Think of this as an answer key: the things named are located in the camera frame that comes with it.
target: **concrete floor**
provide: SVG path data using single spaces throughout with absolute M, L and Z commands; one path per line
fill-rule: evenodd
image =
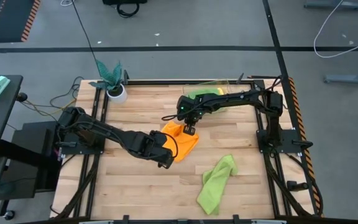
M 61 7 L 59 2 L 42 1 L 27 42 L 0 47 L 87 47 L 74 9 Z M 76 6 L 93 47 L 273 46 L 262 1 L 150 0 L 130 19 L 119 17 L 101 1 L 77 0 Z M 330 12 L 304 9 L 299 0 L 270 0 L 270 7 L 282 46 L 313 46 L 314 36 Z M 357 44 L 358 11 L 337 12 L 318 41 L 319 46 Z M 310 150 L 324 214 L 358 219 L 358 85 L 323 83 L 327 74 L 358 73 L 358 52 L 332 59 L 319 58 L 313 52 L 283 55 L 288 74 L 295 80 L 307 137 L 314 142 Z M 120 61 L 131 78 L 280 74 L 275 52 L 96 52 L 96 57 L 111 67 Z M 78 75 L 98 78 L 89 52 L 0 54 L 0 75 L 12 74 L 24 76 L 22 91 L 38 104 L 65 93 Z M 62 99 L 61 104 L 70 100 Z M 9 124 L 20 129 L 23 123 L 48 119 L 16 104 Z M 4 139 L 11 136 L 12 129 L 7 128 Z M 42 193 L 34 199 L 12 201 L 9 209 L 17 216 L 10 222 L 0 217 L 0 223 L 47 219 L 52 200 L 52 193 Z

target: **wooden tabletop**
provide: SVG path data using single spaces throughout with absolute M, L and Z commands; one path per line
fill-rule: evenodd
M 88 114 L 95 93 L 89 82 L 81 82 L 76 103 Z M 265 85 L 270 86 L 272 82 L 265 80 Z M 247 91 L 250 86 L 226 85 L 223 88 L 238 92 Z M 106 123 L 125 131 L 149 133 L 163 128 L 167 122 L 161 117 L 176 113 L 177 100 L 188 88 L 182 85 L 129 85 L 126 90 L 128 99 L 124 104 L 109 103 Z M 283 94 L 280 85 L 275 90 Z M 283 129 L 292 128 L 287 110 L 280 117 L 280 123 Z M 183 161 L 174 162 L 169 169 L 158 168 L 154 161 L 136 159 L 117 143 L 107 140 L 99 163 L 92 219 L 122 220 L 123 215 L 135 220 L 229 219 L 233 214 L 240 218 L 273 218 L 264 160 L 255 135 L 257 128 L 253 106 L 230 107 L 220 113 L 207 114 L 196 125 L 200 136 L 196 147 Z M 202 188 L 201 176 L 227 154 L 233 155 L 239 172 L 227 182 L 219 215 L 208 216 L 196 202 Z M 53 208 L 58 212 L 77 190 L 82 161 L 83 156 L 77 155 L 60 173 L 53 202 Z M 298 164 L 287 156 L 281 156 L 281 161 L 285 180 L 305 182 L 305 175 Z M 280 213 L 284 214 L 277 186 L 276 191 Z M 293 195 L 305 210 L 313 213 L 307 190 L 293 192 Z M 87 192 L 83 197 L 81 214 L 85 213 L 86 198 Z

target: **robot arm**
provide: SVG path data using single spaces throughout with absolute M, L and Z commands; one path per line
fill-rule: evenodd
M 266 105 L 259 100 L 259 96 L 266 97 Z M 269 123 L 266 142 L 273 146 L 281 145 L 282 129 L 279 124 L 279 117 L 283 113 L 283 96 L 277 92 L 250 90 L 226 95 L 207 93 L 197 95 L 194 100 L 181 96 L 177 104 L 177 118 L 179 121 L 185 120 L 184 132 L 194 135 L 194 125 L 202 119 L 204 114 L 212 113 L 220 108 L 240 105 L 251 105 L 261 113 L 265 113 Z
M 75 133 L 80 137 L 80 144 L 88 147 L 95 146 L 100 137 L 118 142 L 130 155 L 139 159 L 151 159 L 158 162 L 159 167 L 166 169 L 174 159 L 172 151 L 162 147 L 167 140 L 164 133 L 123 131 L 92 118 L 84 109 L 78 107 L 69 107 L 63 111 L 58 120 L 58 130 L 60 138 L 66 133 Z

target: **orange cloth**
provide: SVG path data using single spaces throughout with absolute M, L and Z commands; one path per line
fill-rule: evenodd
M 182 159 L 184 159 L 198 143 L 198 135 L 194 134 L 191 136 L 189 134 L 183 133 L 184 127 L 185 126 L 182 124 L 176 124 L 173 121 L 169 121 L 161 131 L 171 135 L 178 144 L 178 156 L 175 158 L 175 162 L 180 162 Z M 176 155 L 177 149 L 175 143 L 169 136 L 167 136 L 167 141 L 163 147 L 170 149 L 172 151 L 172 155 Z

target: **floor mat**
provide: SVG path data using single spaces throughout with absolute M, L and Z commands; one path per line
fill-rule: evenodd
M 0 43 L 25 42 L 40 0 L 3 0 L 0 7 Z

